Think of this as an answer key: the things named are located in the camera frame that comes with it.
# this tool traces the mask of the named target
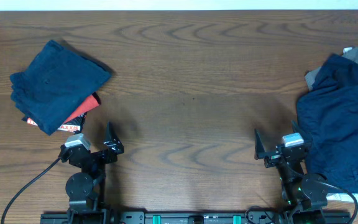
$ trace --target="wood grain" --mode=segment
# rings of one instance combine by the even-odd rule
[[[116,73],[84,129],[92,150],[102,149],[110,120],[126,147],[108,168],[109,203],[150,211],[277,208],[280,180],[254,160],[253,129],[270,142],[290,132],[305,72],[358,46],[358,11],[0,12],[0,218],[70,135],[25,124],[9,97],[10,74],[50,39]],[[58,164],[16,200],[7,223],[65,211],[65,183],[78,171]]]

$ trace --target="black cable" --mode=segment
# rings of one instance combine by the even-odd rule
[[[329,184],[329,183],[321,182],[321,181],[318,181],[318,180],[316,180],[316,181],[319,182],[320,184],[323,184],[323,185],[325,185],[325,186],[327,186],[327,187],[330,187],[330,188],[332,188],[332,189],[340,190],[341,192],[344,192],[344,193],[348,194],[348,196],[350,196],[350,198],[353,199],[353,202],[354,202],[354,212],[353,212],[353,215],[352,215],[351,219],[348,221],[347,224],[353,223],[354,219],[356,218],[357,212],[358,212],[358,203],[357,203],[357,199],[355,198],[355,196],[354,196],[352,193],[350,193],[349,191],[347,191],[347,190],[345,190],[345,189],[343,189],[343,188],[341,188],[341,187],[338,187],[338,186],[335,186],[335,185],[331,185],[331,184]]]
[[[26,189],[28,188],[31,184],[33,184],[36,180],[38,180],[40,177],[42,177],[44,174],[46,174],[54,165],[56,165],[60,160],[60,157],[57,158],[55,160],[55,162],[53,162],[48,168],[46,168],[44,171],[42,171],[42,173],[40,173],[37,177],[35,177],[34,179],[32,179],[28,184],[26,184],[23,188],[20,189],[20,191],[18,193],[16,193],[16,195],[12,198],[12,200],[8,203],[8,205],[6,205],[5,211],[2,214],[2,218],[1,218],[1,224],[4,224],[5,222],[5,217],[7,214],[7,211],[9,210],[9,207],[11,207],[11,205],[13,204],[13,202],[16,200],[16,198]]]
[[[300,174],[299,172],[293,170],[293,169],[290,167],[290,165],[286,162],[286,160],[285,160],[284,158],[283,158],[283,160],[284,160],[284,163],[285,163],[285,165],[287,166],[287,168],[289,168],[289,170],[290,170],[291,172],[293,172],[296,176],[301,177],[301,178],[303,178],[303,177],[305,176],[305,175],[302,175],[302,174]],[[334,186],[334,185],[331,185],[331,184],[329,184],[329,183],[321,182],[321,181],[318,181],[318,180],[316,180],[316,181],[319,182],[320,184],[323,184],[323,185],[325,185],[325,186],[327,186],[327,187],[330,187],[330,188],[332,188],[332,189],[340,190],[341,192],[344,192],[344,193],[348,194],[348,196],[350,196],[350,198],[353,199],[353,202],[354,202],[354,212],[353,212],[353,215],[352,215],[351,219],[350,219],[350,220],[348,221],[348,223],[347,223],[347,224],[351,224],[351,223],[354,221],[354,219],[356,218],[356,215],[357,215],[357,212],[358,212],[358,203],[357,203],[357,199],[354,197],[354,195],[353,195],[352,193],[350,193],[349,191],[347,191],[347,190],[345,190],[345,189],[342,189],[342,188],[340,188],[340,187],[338,187],[338,186]]]
[[[253,205],[253,206],[249,207],[249,208],[247,209],[247,211],[246,211],[246,218],[248,218],[248,212],[249,212],[249,210],[252,210],[253,208],[262,208],[262,207],[260,207],[260,206],[258,206],[258,205]],[[275,222],[273,221],[273,218],[271,218],[271,217],[267,214],[266,211],[263,211],[263,212],[266,214],[266,217],[267,217],[268,219],[270,219],[270,221],[272,221],[273,224],[275,224]],[[251,224],[255,224],[254,222],[250,221],[249,218],[248,218],[248,222],[250,222]]]

